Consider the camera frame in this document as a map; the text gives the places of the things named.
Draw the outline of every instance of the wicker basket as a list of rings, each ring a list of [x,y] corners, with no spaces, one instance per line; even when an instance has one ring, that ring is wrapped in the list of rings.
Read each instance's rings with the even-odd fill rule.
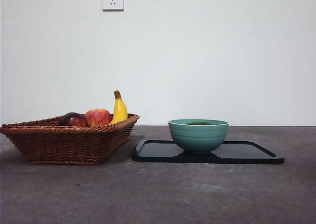
[[[58,126],[62,116],[4,124],[6,135],[28,164],[97,165],[127,142],[138,115],[100,127]]]

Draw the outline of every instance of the apple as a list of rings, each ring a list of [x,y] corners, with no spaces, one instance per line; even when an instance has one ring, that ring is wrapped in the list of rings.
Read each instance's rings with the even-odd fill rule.
[[[111,122],[112,117],[106,109],[89,110],[84,114],[89,126],[103,126]]]
[[[82,114],[69,112],[59,120],[60,126],[87,127],[88,122]]]

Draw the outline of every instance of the banana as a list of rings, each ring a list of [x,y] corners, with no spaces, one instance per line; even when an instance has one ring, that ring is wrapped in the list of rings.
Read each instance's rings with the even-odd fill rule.
[[[115,96],[114,113],[113,113],[113,119],[111,120],[110,124],[115,124],[116,122],[127,119],[127,108],[120,96],[120,92],[118,90],[115,90],[114,96]]]

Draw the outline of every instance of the green bowl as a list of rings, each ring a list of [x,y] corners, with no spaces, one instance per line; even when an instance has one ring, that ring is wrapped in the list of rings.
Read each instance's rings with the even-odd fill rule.
[[[186,152],[196,154],[219,148],[229,126],[225,121],[212,119],[175,119],[168,124],[173,141]]]

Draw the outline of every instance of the tray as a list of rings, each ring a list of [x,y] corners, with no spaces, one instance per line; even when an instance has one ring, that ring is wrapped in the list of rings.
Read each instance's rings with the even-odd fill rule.
[[[226,164],[281,164],[284,157],[266,146],[252,141],[224,141],[208,154],[191,154],[173,140],[141,140],[132,153],[141,162],[188,162]]]

